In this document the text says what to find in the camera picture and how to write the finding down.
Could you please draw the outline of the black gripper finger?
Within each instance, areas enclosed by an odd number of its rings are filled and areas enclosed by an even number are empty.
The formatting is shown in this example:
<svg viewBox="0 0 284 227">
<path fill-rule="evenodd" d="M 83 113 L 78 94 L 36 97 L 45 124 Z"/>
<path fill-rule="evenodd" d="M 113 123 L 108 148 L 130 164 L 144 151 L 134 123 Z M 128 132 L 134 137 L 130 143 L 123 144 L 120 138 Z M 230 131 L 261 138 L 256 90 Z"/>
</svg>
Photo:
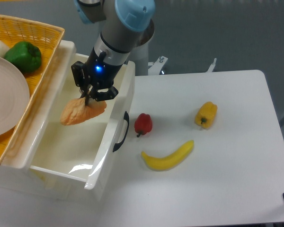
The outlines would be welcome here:
<svg viewBox="0 0 284 227">
<path fill-rule="evenodd" d="M 118 90 L 114 86 L 111 86 L 107 91 L 101 92 L 99 92 L 96 87 L 93 87 L 91 89 L 91 98 L 97 102 L 112 100 L 118 95 L 118 93 Z"/>
<path fill-rule="evenodd" d="M 81 93 L 80 98 L 85 99 L 85 105 L 89 105 L 90 91 L 91 91 L 91 85 L 89 83 L 86 86 L 83 85 L 80 87 L 80 93 Z"/>
</svg>

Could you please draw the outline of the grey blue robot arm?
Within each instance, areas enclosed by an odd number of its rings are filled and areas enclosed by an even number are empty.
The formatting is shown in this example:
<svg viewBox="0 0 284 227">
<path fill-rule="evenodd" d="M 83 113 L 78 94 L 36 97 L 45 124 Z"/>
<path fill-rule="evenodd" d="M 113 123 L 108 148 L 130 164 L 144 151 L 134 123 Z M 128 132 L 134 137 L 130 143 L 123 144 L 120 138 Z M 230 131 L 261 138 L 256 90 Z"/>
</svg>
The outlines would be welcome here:
<svg viewBox="0 0 284 227">
<path fill-rule="evenodd" d="M 71 66 L 75 85 L 88 105 L 114 99 L 114 79 L 133 48 L 149 27 L 155 12 L 152 0 L 76 0 L 84 23 L 104 21 L 104 26 L 85 63 Z"/>
</svg>

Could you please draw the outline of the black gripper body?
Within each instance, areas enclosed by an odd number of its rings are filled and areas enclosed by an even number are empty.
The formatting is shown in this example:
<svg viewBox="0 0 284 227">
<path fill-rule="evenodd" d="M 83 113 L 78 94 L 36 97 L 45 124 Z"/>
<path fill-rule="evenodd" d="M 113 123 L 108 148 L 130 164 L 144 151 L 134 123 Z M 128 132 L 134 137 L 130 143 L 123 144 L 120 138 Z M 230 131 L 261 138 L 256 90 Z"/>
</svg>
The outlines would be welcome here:
<svg viewBox="0 0 284 227">
<path fill-rule="evenodd" d="M 110 88 L 114 84 L 114 78 L 119 72 L 122 64 L 112 65 L 105 62 L 108 56 L 107 51 L 101 51 L 96 54 L 91 51 L 88 60 L 85 63 L 75 62 L 71 66 L 75 85 L 81 91 L 87 91 L 89 87 L 95 87 L 97 90 Z"/>
</svg>

